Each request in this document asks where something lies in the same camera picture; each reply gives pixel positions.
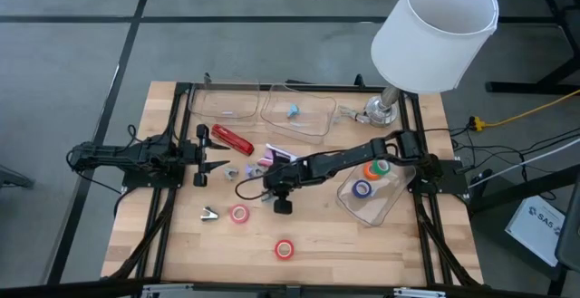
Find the white cable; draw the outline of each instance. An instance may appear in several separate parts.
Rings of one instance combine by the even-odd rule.
[[[549,155],[552,155],[552,154],[554,154],[554,153],[556,153],[556,152],[559,152],[559,151],[561,151],[562,149],[567,149],[567,148],[569,148],[569,147],[573,146],[574,144],[576,144],[576,143],[578,143],[578,142],[580,142],[580,139],[573,140],[573,141],[569,142],[568,144],[566,144],[566,145],[564,145],[564,146],[562,146],[562,147],[560,147],[560,148],[553,149],[553,150],[551,150],[551,151],[549,151],[549,152],[547,152],[547,153],[544,153],[544,154],[542,154],[542,155],[539,155],[539,156],[537,156],[537,157],[535,157],[535,158],[533,158],[533,159],[529,159],[529,160],[527,160],[527,161],[521,162],[521,163],[519,163],[519,164],[516,164],[516,165],[514,165],[514,166],[512,166],[512,167],[509,167],[509,168],[507,168],[507,169],[505,169],[505,170],[503,170],[503,171],[500,171],[500,172],[498,172],[497,174],[491,175],[491,176],[489,176],[489,177],[487,177],[487,178],[483,178],[483,179],[481,179],[480,181],[478,181],[477,183],[475,183],[475,184],[473,184],[473,185],[469,185],[469,186],[468,186],[468,188],[475,187],[475,186],[477,186],[477,185],[479,185],[479,184],[481,184],[481,183],[483,183],[483,182],[486,182],[486,181],[488,181],[488,180],[490,180],[490,179],[492,179],[492,178],[494,178],[494,177],[497,177],[497,176],[499,176],[499,175],[501,175],[501,174],[504,174],[504,173],[506,173],[506,172],[508,172],[508,171],[510,171],[510,170],[512,170],[512,169],[514,169],[514,168],[517,168],[517,167],[524,166],[524,165],[526,165],[526,164],[528,164],[528,163],[530,163],[530,162],[534,162],[534,161],[536,161],[536,160],[539,160],[539,159],[541,159],[541,158],[545,158],[545,157],[547,157],[547,156],[549,156]]]

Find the concrete floor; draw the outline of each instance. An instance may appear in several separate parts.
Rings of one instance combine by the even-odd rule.
[[[503,15],[546,15],[544,0],[498,0]],[[556,0],[569,5],[570,0]],[[132,15],[138,0],[0,0],[0,14]],[[396,0],[149,0],[145,15],[387,15]],[[574,21],[575,29],[580,22]],[[370,59],[376,24],[142,24],[130,56],[106,143],[125,143],[126,125],[139,124],[150,81],[220,78],[276,82],[297,79],[346,84],[361,73],[382,84]],[[36,179],[33,190],[0,191],[0,286],[41,284],[72,198],[76,177],[64,162],[73,145],[91,138],[121,54],[128,24],[0,24],[0,162]],[[443,94],[451,127],[470,115],[493,121],[556,97],[484,92],[488,81],[534,82],[570,57],[553,26],[505,25],[484,45],[459,88]],[[580,74],[567,80],[580,82]],[[473,136],[476,145],[524,148],[578,126],[576,98],[505,127]],[[467,138],[458,138],[467,143]],[[558,170],[577,161],[578,148],[537,162]],[[471,160],[470,152],[458,153]],[[478,153],[481,161],[486,153]],[[508,165],[492,159],[485,166]],[[530,178],[543,175],[530,169]],[[118,186],[121,173],[98,170]],[[519,171],[505,180],[520,183]],[[569,188],[556,191],[566,209]],[[75,237],[65,282],[98,278],[112,226],[115,194],[92,186]],[[549,281],[478,229],[473,231],[487,284],[545,293]],[[570,273],[564,294],[580,296]],[[207,297],[231,296],[203,293]],[[191,296],[191,293],[179,296]]]

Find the wooden tabletop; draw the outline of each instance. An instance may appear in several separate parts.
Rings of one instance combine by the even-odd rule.
[[[139,138],[164,130],[175,84],[151,84],[140,122]],[[267,92],[262,94],[260,108]],[[366,93],[315,95],[332,96],[338,104],[357,109],[363,107],[372,96]],[[184,105],[185,98],[180,104],[180,111],[184,111]],[[439,95],[421,95],[420,107],[425,129],[448,127]],[[182,113],[179,113],[178,120],[181,120]],[[189,135],[193,139],[198,123],[200,118],[193,115],[189,125]],[[255,152],[248,158],[234,150],[208,149],[208,160],[231,160],[229,166],[240,170],[239,181],[245,178],[246,163],[264,156],[266,143],[303,156],[317,151],[348,149],[399,129],[401,124],[397,119],[389,128],[377,129],[342,119],[332,126],[320,145],[311,145],[266,130],[259,113],[253,127],[228,127],[252,142]],[[427,141],[431,153],[440,159],[453,159],[448,132],[428,132]],[[349,170],[341,171],[320,186],[304,187],[293,192],[290,200],[294,202],[294,213],[290,216],[275,214],[271,202],[263,203],[260,199],[242,201],[234,193],[236,182],[225,179],[223,168],[208,175],[207,187],[192,186],[194,172],[195,167],[188,168],[184,186],[178,190],[161,276],[163,281],[378,286],[425,284],[417,220],[412,196],[407,192],[402,193],[381,226],[367,227],[336,204],[336,189],[346,180]],[[261,186],[261,181],[255,181],[240,190],[249,196],[259,193]],[[141,240],[151,193],[151,188],[139,188],[121,202],[102,275],[116,271]],[[471,276],[481,282],[466,208],[453,196],[439,195],[438,198],[447,244]],[[234,224],[228,216],[229,207],[238,203],[247,204],[250,209],[250,218],[242,225]],[[202,223],[199,217],[204,206],[216,210],[220,219]],[[274,245],[281,239],[289,239],[295,245],[295,255],[291,260],[280,261],[274,254]],[[435,275],[441,281],[437,250],[432,243],[431,248]],[[146,274],[152,273],[155,252],[157,241],[152,244]]]

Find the red object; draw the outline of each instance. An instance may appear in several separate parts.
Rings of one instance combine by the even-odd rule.
[[[254,152],[254,145],[252,145],[252,143],[248,142],[245,139],[242,139],[231,130],[225,128],[224,126],[217,124],[213,125],[211,128],[211,135],[228,144],[236,151],[244,153],[247,156],[249,156],[250,154],[252,154],[252,152]]]
[[[244,211],[244,215],[242,215],[241,217],[237,217],[236,212],[240,210]],[[250,217],[250,210],[247,208],[247,206],[243,204],[237,204],[229,209],[229,217],[231,217],[232,221],[234,221],[235,223],[243,224]]]
[[[280,248],[284,245],[288,246],[288,253],[282,255],[282,253],[280,253]],[[274,253],[276,256],[278,256],[279,259],[290,259],[294,254],[294,245],[292,245],[290,240],[280,240],[275,245]]]

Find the clear plastic container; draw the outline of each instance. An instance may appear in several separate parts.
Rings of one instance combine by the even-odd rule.
[[[393,164],[390,167],[385,176],[374,181],[364,176],[364,165],[356,167],[336,191],[336,203],[366,226],[380,226],[401,193],[415,178],[414,167]],[[353,193],[353,186],[360,179],[371,184],[371,194],[364,198]]]
[[[196,83],[193,102],[189,111],[207,124],[253,126],[257,121],[260,102],[260,83],[215,81],[207,75]]]
[[[298,112],[289,116],[289,111]],[[331,97],[318,97],[309,93],[289,89],[284,84],[274,84],[260,113],[266,129],[299,139],[320,144],[330,131],[336,101]]]

